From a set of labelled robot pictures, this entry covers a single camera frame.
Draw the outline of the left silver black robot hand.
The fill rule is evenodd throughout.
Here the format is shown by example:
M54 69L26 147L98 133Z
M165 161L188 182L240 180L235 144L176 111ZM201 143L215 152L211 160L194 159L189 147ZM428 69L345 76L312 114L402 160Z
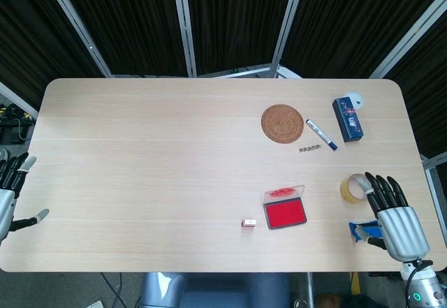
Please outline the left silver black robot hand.
M29 156L28 152L1 160L1 242L9 232L35 226L50 213L49 209L43 209L28 219L14 220L17 200L35 162L36 157Z

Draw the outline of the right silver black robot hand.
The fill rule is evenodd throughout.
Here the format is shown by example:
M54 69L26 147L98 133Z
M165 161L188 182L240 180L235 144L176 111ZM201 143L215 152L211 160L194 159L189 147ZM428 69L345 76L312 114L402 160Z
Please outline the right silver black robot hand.
M366 231L370 224L356 224L351 231L358 240L363 240L386 250L399 262L413 262L423 259L430 250L420 220L408 204L399 183L391 176L365 173L370 188L364 191L374 213L376 226L381 232L374 237Z

